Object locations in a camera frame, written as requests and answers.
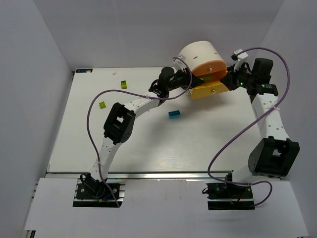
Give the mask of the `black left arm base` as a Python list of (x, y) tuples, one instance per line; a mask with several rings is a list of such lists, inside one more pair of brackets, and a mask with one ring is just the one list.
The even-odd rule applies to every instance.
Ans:
[(108, 183), (81, 174), (76, 185), (73, 207), (119, 208), (123, 202), (125, 184)]

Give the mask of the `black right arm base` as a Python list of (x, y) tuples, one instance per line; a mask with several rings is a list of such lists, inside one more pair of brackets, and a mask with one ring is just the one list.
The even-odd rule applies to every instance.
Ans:
[(250, 186), (223, 182), (207, 183), (202, 190), (211, 211), (255, 210)]

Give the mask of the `yellow drawer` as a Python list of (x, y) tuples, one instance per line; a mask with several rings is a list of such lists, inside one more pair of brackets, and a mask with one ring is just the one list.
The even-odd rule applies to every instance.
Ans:
[(220, 80), (224, 76), (221, 76), (220, 78), (218, 78), (217, 76), (212, 76), (210, 74), (204, 75), (204, 76), (198, 76), (198, 78), (202, 78), (202, 77), (212, 77), (212, 80), (205, 82), (202, 86), (190, 89), (190, 96), (192, 99), (204, 98), (204, 97), (213, 96), (216, 94), (229, 91), (227, 87), (220, 82)]

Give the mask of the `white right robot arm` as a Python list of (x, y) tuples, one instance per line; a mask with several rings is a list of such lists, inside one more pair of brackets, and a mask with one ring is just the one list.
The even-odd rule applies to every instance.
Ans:
[(285, 177), (300, 151), (300, 146), (290, 139), (276, 106), (278, 90), (276, 85), (270, 83), (273, 61), (257, 58), (250, 68), (245, 59), (236, 57), (236, 60), (233, 66), (228, 67), (227, 75), (221, 79), (221, 83), (230, 91), (239, 87), (246, 89), (258, 119), (261, 140), (250, 153), (247, 165), (233, 171), (232, 180), (254, 183), (264, 177)]

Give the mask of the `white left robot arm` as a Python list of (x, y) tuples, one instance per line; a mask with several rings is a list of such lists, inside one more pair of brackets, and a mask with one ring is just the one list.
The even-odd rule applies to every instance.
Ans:
[(170, 91), (182, 88), (184, 90), (182, 93), (185, 93), (188, 89), (203, 84), (204, 81), (196, 77), (188, 68), (174, 71), (172, 67), (164, 67), (158, 79), (154, 80), (149, 88), (149, 92), (154, 95), (138, 95), (138, 99), (134, 101), (126, 104), (115, 103), (112, 106), (104, 123), (104, 138), (100, 149), (96, 147), (89, 128), (90, 113), (97, 100), (94, 98), (88, 110), (86, 127), (97, 159), (88, 175), (98, 182), (105, 181), (116, 152), (132, 135), (137, 117), (169, 100)]

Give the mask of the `lime small lego brick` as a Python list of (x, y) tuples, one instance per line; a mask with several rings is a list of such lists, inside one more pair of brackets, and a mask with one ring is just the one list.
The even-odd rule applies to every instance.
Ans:
[(100, 109), (105, 109), (106, 108), (105, 102), (104, 101), (100, 102), (99, 107), (100, 107)]

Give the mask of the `orange drawer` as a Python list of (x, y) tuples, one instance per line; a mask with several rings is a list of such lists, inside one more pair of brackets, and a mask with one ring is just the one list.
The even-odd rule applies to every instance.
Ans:
[(223, 60), (211, 60), (195, 67), (192, 72), (198, 76), (212, 75), (220, 78), (226, 75), (226, 63)]

